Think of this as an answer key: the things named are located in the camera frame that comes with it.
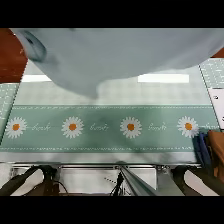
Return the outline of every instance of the orange flower center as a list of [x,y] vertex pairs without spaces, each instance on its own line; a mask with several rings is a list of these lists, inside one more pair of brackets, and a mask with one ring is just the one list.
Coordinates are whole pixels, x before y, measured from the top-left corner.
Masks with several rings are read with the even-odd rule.
[[128,124],[128,130],[133,131],[135,129],[135,126],[133,124]]
[[70,129],[71,131],[74,131],[74,130],[76,129],[76,124],[70,124],[70,125],[69,125],[69,129]]
[[19,130],[19,128],[20,128],[19,124],[14,124],[14,125],[12,126],[12,130],[13,130],[13,131],[17,131],[17,130]]
[[190,123],[186,123],[185,124],[185,128],[187,129],[187,130],[192,130],[192,124],[190,124]]

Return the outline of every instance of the daisy print border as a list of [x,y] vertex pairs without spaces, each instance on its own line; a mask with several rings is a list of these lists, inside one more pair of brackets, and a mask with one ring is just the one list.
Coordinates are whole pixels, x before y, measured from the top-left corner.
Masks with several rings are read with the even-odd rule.
[[1,147],[35,153],[188,152],[202,129],[219,131],[212,106],[13,106]]

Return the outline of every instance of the white daisy flower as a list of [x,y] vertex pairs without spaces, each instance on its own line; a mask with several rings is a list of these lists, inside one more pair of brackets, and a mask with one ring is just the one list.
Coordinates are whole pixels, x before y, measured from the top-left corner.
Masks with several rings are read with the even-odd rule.
[[123,135],[126,135],[126,138],[135,138],[141,134],[142,125],[138,119],[134,117],[126,117],[123,119],[120,125],[120,131],[123,131]]
[[193,138],[199,133],[198,124],[194,118],[182,117],[179,119],[177,127],[179,131],[182,131],[182,135],[185,135],[185,137]]
[[71,139],[82,134],[83,126],[82,120],[78,117],[69,117],[63,122],[61,131],[64,132],[63,135],[65,135],[66,138],[70,137]]
[[20,135],[23,134],[23,131],[26,130],[26,121],[22,119],[21,117],[14,117],[14,119],[11,119],[6,128],[6,135],[8,138],[17,138]]

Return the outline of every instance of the blurry gray object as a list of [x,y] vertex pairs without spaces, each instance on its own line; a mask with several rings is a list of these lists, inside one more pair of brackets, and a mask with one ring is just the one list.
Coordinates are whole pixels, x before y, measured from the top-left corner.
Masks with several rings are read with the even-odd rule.
[[13,28],[29,59],[57,85],[97,97],[99,83],[200,64],[223,28]]

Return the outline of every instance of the wooden floor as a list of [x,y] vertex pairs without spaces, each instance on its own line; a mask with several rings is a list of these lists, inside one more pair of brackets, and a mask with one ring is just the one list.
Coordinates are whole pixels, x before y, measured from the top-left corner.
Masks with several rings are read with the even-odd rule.
[[[224,49],[213,57],[224,58]],[[26,63],[19,40],[8,28],[0,28],[0,83],[20,82]]]

